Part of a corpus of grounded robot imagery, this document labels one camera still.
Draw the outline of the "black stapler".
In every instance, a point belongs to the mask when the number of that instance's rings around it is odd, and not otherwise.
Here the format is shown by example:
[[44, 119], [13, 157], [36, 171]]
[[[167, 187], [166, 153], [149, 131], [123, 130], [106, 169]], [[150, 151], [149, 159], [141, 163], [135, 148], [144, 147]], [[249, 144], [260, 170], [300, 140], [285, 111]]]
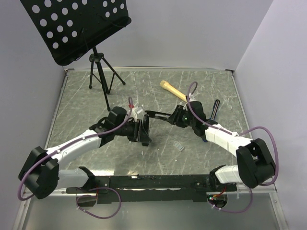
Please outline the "black stapler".
[[171, 114], [168, 114], [168, 113], [162, 113], [162, 112], [150, 111], [150, 110], [145, 111], [144, 115], [148, 115], [149, 119], [152, 118], [152, 119], [158, 119], [158, 120], [163, 120], [163, 121], [166, 121], [171, 116]]

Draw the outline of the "grey staple strip block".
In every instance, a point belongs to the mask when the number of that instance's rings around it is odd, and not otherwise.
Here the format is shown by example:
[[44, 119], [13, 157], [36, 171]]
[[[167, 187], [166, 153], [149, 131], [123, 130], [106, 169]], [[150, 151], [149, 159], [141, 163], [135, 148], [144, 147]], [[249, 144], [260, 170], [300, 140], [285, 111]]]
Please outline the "grey staple strip block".
[[184, 149], [184, 146], [181, 145], [178, 141], [175, 141], [173, 146], [180, 152]]

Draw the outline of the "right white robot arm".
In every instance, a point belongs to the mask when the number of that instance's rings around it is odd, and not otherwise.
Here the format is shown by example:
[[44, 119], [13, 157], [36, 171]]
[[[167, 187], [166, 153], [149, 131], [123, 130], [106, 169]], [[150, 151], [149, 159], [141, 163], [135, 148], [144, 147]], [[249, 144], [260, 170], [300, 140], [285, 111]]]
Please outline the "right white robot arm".
[[224, 129], [206, 118], [200, 102], [178, 105], [166, 120], [178, 127], [191, 127], [198, 137], [236, 157], [236, 165], [219, 166], [210, 172], [209, 184], [213, 190], [220, 191], [230, 183], [243, 183], [249, 188], [264, 186], [265, 181], [275, 176], [276, 164], [264, 140], [242, 137]]

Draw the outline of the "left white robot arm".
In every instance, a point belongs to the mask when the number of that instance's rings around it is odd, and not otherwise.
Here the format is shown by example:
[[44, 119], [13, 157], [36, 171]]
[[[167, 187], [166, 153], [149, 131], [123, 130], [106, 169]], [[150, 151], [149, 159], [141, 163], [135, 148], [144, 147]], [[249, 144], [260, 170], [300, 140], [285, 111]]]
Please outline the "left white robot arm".
[[127, 137], [130, 142], [148, 146], [151, 142], [149, 115], [141, 106], [128, 111], [114, 107], [108, 116], [72, 140], [48, 149], [34, 148], [18, 178], [38, 199], [46, 198], [61, 188], [78, 187], [85, 193], [91, 192], [95, 186], [91, 171], [84, 167], [66, 170], [65, 166], [81, 155], [111, 142], [115, 136]]

